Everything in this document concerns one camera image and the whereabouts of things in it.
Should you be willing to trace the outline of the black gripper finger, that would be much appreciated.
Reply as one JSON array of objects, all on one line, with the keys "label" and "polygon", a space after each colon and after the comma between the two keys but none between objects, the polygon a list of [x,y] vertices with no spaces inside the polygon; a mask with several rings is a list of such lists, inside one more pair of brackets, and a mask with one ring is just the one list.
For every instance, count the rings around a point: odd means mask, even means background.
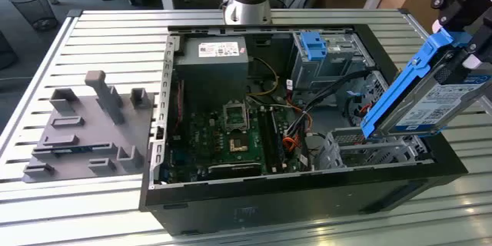
[{"label": "black gripper finger", "polygon": [[460,32],[444,50],[436,73],[440,85],[472,82],[475,75],[491,75],[491,18],[483,18],[472,36]]}]

